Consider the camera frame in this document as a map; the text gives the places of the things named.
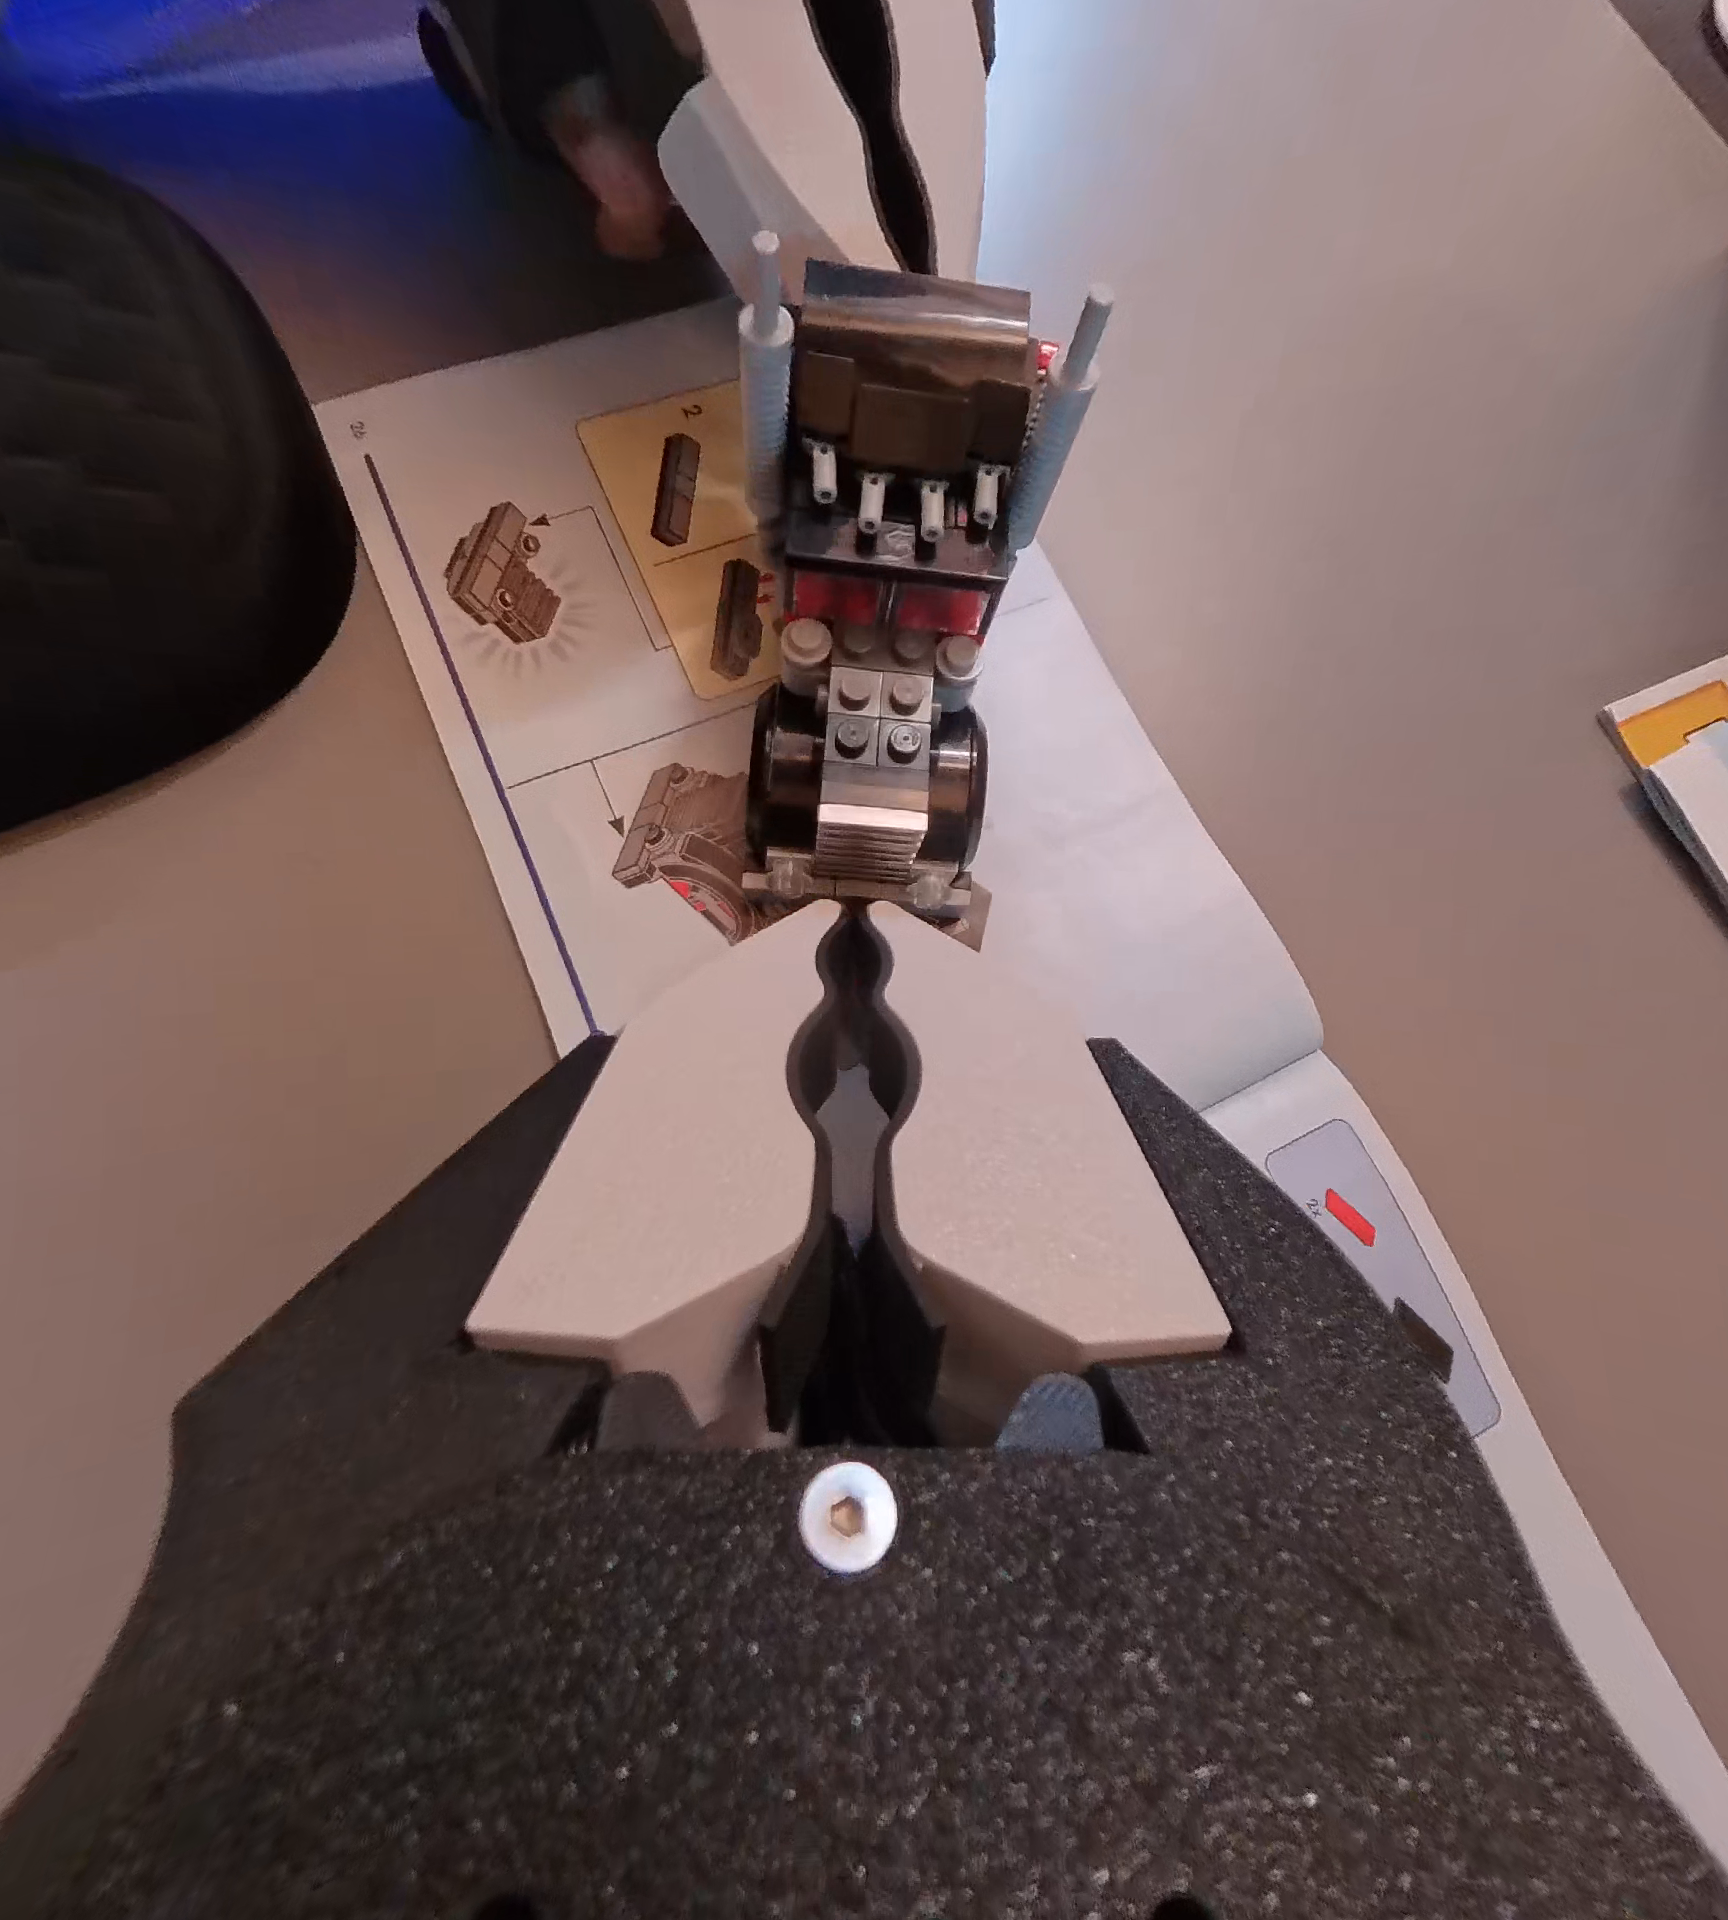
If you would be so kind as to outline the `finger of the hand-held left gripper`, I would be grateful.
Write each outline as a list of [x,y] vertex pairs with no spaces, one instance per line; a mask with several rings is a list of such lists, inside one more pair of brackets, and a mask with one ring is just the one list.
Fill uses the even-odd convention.
[[703,78],[657,130],[657,167],[721,282],[758,282],[749,236],[781,236],[781,277],[806,260],[892,269],[868,145],[803,0],[686,0]]
[[908,277],[976,282],[990,0],[890,0],[877,206]]

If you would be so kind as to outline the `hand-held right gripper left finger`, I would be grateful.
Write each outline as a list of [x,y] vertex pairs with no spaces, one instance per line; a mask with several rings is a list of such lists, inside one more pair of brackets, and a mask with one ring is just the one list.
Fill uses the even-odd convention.
[[837,914],[784,914],[637,1008],[536,1180],[464,1340],[657,1374],[707,1442],[781,1448],[758,1310],[809,1222],[784,1059]]

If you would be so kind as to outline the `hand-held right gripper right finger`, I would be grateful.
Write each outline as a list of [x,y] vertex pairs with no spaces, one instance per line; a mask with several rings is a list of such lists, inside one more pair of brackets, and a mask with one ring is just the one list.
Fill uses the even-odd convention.
[[1235,1324],[1068,1008],[915,914],[868,935],[907,1068],[890,1222],[945,1329],[939,1440],[990,1442],[1053,1374],[1224,1356]]

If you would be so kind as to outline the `black red lego truck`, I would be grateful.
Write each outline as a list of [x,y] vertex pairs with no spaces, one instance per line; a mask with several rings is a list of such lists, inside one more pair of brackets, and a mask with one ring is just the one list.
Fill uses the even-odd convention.
[[1091,413],[1111,291],[1047,348],[1007,288],[806,260],[784,304],[781,236],[749,254],[742,444],[781,687],[749,725],[742,891],[960,935],[990,766],[981,653]]

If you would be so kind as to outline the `blue plastic bin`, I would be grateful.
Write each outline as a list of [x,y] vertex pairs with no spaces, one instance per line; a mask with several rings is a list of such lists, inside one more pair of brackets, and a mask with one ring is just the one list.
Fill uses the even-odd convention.
[[0,104],[316,99],[423,82],[413,0],[0,0]]

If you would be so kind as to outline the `person's left hand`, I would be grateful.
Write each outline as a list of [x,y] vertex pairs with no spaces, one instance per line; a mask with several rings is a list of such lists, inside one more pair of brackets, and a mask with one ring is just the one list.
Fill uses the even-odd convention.
[[623,128],[604,78],[574,78],[536,109],[552,151],[594,205],[604,260],[655,263],[668,247],[672,198],[657,151]]

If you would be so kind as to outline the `open instruction booklet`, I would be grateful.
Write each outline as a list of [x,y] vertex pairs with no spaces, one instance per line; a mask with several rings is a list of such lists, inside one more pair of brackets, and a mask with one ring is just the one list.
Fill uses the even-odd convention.
[[[557,1053],[735,945],[749,713],[707,670],[749,559],[730,304],[316,405],[353,522]],[[1394,1310],[1473,1440],[1585,1672],[1728,1872],[1728,1764],[1551,1465],[1394,1143],[1029,546],[976,713],[999,771],[981,952],[1122,1040]]]

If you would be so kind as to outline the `black wrist rest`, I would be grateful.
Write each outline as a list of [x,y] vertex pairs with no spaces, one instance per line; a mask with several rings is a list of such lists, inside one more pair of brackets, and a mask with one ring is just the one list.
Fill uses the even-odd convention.
[[353,579],[340,477],[235,269],[143,185],[0,148],[0,832],[261,717]]

